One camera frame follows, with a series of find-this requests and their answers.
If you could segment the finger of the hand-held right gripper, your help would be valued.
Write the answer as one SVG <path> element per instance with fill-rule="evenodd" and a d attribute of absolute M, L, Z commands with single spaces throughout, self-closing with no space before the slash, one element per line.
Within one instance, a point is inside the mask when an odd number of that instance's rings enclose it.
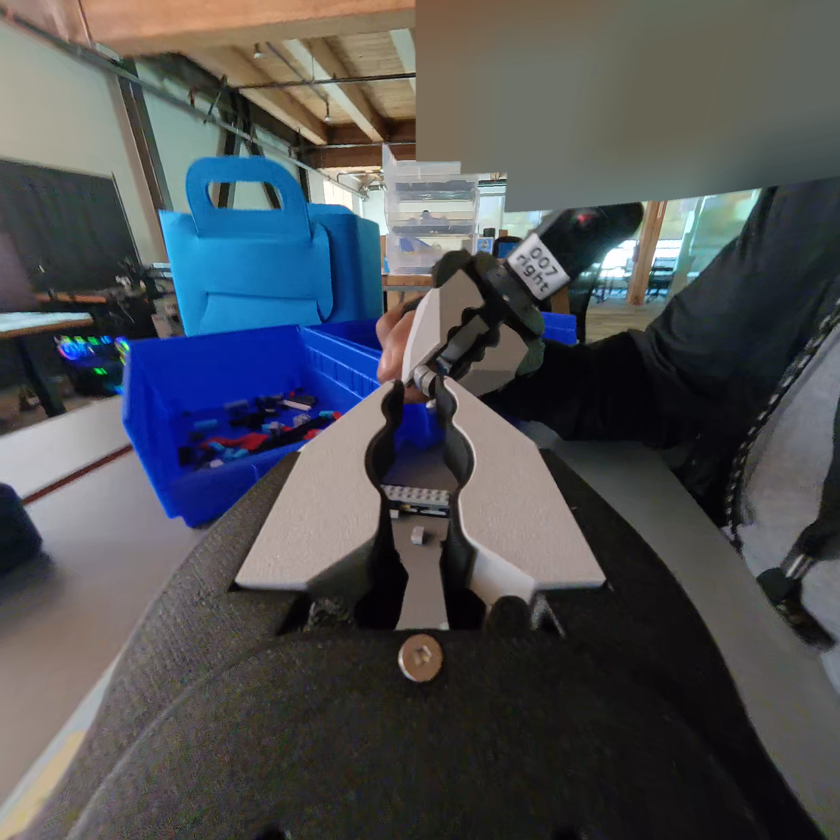
<path fill-rule="evenodd" d="M 441 315 L 441 378 L 459 383 L 473 396 L 509 384 L 527 356 L 527 343 L 504 322 L 475 309 Z"/>
<path fill-rule="evenodd" d="M 441 315 L 444 310 L 462 312 L 475 309 L 481 313 L 486 305 L 479 286 L 464 269 L 458 269 L 440 287 L 430 290 L 419 303 L 403 364 L 402 383 L 415 367 L 428 365 L 441 375 Z"/>

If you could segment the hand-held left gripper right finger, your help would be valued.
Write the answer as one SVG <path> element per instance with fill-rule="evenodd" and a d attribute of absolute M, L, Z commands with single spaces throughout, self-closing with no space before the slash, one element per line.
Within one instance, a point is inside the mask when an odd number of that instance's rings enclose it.
<path fill-rule="evenodd" d="M 442 572 L 485 606 L 597 589 L 606 575 L 539 447 L 455 381 L 437 383 L 446 463 L 456 478 Z"/>

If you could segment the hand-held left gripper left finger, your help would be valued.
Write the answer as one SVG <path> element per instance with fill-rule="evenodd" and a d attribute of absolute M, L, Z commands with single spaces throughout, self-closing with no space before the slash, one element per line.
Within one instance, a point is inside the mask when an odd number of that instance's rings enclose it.
<path fill-rule="evenodd" d="M 389 381 L 298 452 L 234 582 L 246 590 L 367 592 L 385 546 L 382 478 L 404 388 Z"/>

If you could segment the person's right forearm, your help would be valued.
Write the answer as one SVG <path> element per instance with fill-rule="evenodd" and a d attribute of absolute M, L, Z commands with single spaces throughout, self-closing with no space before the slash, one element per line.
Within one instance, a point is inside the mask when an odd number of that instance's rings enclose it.
<path fill-rule="evenodd" d="M 663 312 L 643 331 L 629 329 L 575 346 L 546 342 L 535 372 L 517 376 L 482 401 L 564 440 L 671 448 L 706 421 L 708 406 L 693 384 L 677 361 L 676 339 Z"/>

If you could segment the person's right hand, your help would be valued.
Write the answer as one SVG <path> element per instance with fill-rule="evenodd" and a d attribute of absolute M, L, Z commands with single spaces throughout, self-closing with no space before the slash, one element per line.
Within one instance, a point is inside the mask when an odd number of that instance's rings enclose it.
<path fill-rule="evenodd" d="M 407 346 L 413 336 L 416 310 L 421 299 L 409 301 L 383 314 L 375 324 L 376 337 L 381 345 L 377 380 L 384 384 L 403 380 L 403 364 Z"/>

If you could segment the grey toy brick model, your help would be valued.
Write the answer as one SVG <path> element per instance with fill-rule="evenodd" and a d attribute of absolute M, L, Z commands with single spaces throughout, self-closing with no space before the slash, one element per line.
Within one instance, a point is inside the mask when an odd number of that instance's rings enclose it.
<path fill-rule="evenodd" d="M 392 520 L 404 516 L 444 518 L 450 516 L 447 490 L 414 486 L 382 485 Z"/>

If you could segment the pile of red black toy bricks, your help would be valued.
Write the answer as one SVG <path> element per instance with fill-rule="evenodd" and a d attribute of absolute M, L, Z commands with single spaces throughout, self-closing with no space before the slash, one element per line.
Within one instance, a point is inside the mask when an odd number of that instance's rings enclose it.
<path fill-rule="evenodd" d="M 217 469 L 279 449 L 303 445 L 342 413 L 300 388 L 184 413 L 175 456 L 184 469 Z"/>

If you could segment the clear plastic drawer stack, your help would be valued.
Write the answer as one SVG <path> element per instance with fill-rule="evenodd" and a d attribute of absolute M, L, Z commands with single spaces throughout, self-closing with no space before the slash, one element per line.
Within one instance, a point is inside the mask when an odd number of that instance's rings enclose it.
<path fill-rule="evenodd" d="M 459 162 L 400 161 L 386 145 L 385 267 L 390 275 L 430 275 L 448 252 L 475 251 L 480 177 Z"/>

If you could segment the blue felt bag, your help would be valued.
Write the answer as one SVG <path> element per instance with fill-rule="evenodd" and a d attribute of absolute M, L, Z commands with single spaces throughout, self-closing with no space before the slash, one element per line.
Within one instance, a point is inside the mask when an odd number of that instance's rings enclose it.
<path fill-rule="evenodd" d="M 266 183 L 280 207 L 213 205 L 215 183 Z M 263 156 L 206 157 L 185 175 L 189 213 L 160 211 L 184 333 L 378 319 L 380 230 L 342 205 L 313 204 Z"/>

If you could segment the computer case with coloured lights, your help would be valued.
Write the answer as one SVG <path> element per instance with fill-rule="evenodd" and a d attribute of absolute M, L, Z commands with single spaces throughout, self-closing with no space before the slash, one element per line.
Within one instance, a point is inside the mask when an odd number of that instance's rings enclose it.
<path fill-rule="evenodd" d="M 123 394 L 123 367 L 129 350 L 124 337 L 61 334 L 55 345 L 78 396 Z"/>

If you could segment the black monitor screen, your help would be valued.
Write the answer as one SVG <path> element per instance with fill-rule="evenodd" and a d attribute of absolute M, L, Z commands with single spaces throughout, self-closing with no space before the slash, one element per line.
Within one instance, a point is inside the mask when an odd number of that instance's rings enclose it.
<path fill-rule="evenodd" d="M 1 161 L 1 312 L 83 312 L 140 285 L 111 177 Z"/>

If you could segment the wooden support post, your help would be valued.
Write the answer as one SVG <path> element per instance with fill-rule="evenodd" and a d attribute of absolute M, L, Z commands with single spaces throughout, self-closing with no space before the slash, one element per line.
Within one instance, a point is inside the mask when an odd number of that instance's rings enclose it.
<path fill-rule="evenodd" d="M 644 304 L 667 205 L 667 201 L 649 201 L 646 204 L 633 258 L 633 270 L 627 283 L 627 306 L 641 307 Z"/>

